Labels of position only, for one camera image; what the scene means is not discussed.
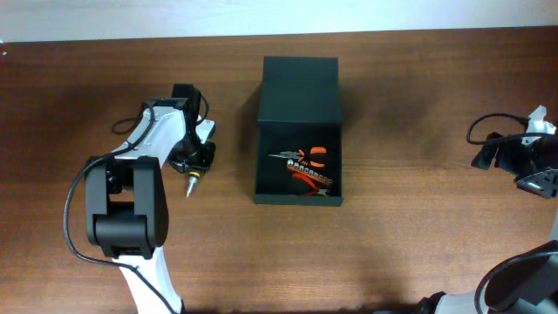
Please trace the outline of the yellow black stubby screwdriver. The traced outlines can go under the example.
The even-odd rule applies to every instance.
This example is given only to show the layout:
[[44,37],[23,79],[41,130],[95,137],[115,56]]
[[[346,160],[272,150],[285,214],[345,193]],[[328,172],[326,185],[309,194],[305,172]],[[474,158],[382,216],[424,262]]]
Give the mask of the yellow black stubby screwdriver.
[[188,173],[186,197],[190,197],[192,193],[195,191],[195,188],[199,183],[200,178],[201,178],[201,174],[199,172],[191,171]]

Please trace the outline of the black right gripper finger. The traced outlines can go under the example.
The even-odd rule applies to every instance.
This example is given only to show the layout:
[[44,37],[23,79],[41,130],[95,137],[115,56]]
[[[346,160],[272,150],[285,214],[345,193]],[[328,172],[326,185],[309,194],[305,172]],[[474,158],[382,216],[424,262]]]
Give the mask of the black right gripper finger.
[[545,199],[557,196],[557,170],[549,168],[536,174],[531,174],[516,182],[519,189],[538,195]]
[[500,145],[483,145],[471,162],[472,167],[488,170],[499,166]]

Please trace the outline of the red handled small pliers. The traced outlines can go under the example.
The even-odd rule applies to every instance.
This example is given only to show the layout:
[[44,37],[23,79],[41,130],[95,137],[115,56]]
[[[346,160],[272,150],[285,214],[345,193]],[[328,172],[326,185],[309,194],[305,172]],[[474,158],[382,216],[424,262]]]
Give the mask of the red handled small pliers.
[[330,191],[327,188],[321,188],[310,177],[294,173],[291,177],[290,191],[294,195],[301,196],[329,196]]

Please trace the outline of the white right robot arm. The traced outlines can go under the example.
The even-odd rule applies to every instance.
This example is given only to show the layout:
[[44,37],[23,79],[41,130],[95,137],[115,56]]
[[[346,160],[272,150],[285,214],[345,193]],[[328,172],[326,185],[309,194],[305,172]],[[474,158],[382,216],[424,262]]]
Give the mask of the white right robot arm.
[[[522,142],[490,133],[471,165],[503,169],[517,188],[545,199],[557,197],[557,137]],[[416,313],[556,313],[557,223],[548,241],[489,270],[476,290],[452,295],[441,291],[418,303]]]

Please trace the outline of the orange socket bit rail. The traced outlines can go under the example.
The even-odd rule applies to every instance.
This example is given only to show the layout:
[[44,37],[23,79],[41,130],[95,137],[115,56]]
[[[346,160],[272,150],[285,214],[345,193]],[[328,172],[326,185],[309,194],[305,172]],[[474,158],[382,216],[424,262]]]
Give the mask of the orange socket bit rail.
[[293,160],[287,160],[286,166],[287,169],[293,172],[294,174],[301,174],[306,178],[310,179],[311,181],[314,181],[315,183],[318,183],[320,185],[331,186],[333,184],[333,180],[331,178],[326,177],[325,175],[320,174],[309,167],[305,167],[303,164],[299,162]]

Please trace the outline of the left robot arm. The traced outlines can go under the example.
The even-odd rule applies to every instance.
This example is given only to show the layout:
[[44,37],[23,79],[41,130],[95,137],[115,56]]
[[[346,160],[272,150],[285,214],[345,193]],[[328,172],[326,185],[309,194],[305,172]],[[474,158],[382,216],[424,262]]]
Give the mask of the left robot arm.
[[185,310],[164,256],[169,213],[162,168],[186,175],[193,193],[216,150],[215,123],[200,109],[207,105],[192,84],[176,84],[170,97],[144,101],[124,132],[126,141],[89,159],[80,175],[88,241],[101,248],[104,265],[121,270],[140,313]]

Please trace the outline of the orange black needle nose pliers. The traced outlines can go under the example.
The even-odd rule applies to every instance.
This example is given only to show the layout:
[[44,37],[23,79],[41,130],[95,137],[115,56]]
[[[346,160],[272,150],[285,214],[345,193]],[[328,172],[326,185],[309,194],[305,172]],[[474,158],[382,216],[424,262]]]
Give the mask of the orange black needle nose pliers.
[[311,147],[308,149],[269,154],[269,157],[294,160],[305,167],[323,168],[328,159],[328,151],[325,147]]

